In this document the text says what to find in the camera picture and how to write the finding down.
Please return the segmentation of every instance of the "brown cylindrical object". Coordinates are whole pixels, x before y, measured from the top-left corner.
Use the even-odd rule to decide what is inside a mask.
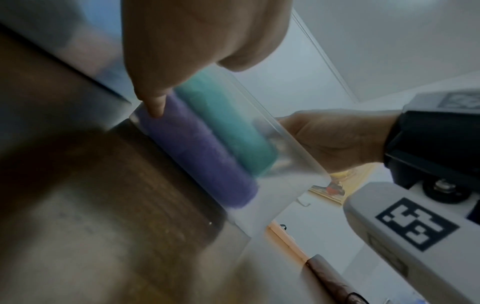
[[[306,264],[338,304],[368,304],[321,255]]]

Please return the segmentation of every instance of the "teal yarn roll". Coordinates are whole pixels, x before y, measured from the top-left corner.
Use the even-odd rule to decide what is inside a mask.
[[[209,127],[230,153],[254,177],[266,173],[278,152],[232,106],[228,92],[207,72],[199,72],[174,89]]]

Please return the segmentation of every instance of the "wrist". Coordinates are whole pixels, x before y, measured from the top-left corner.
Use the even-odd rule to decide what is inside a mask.
[[[362,163],[384,161],[385,143],[400,114],[400,111],[381,111],[362,117],[359,128]]]

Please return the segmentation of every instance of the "finger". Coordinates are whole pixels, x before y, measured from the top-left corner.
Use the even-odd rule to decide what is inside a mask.
[[[143,103],[145,104],[150,116],[157,118],[163,116],[166,100],[167,97],[164,95],[160,97],[144,99]]]

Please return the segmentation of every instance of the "white ceiling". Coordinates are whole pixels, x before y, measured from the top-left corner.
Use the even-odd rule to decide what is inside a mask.
[[[295,0],[294,8],[360,101],[480,70],[480,1]]]

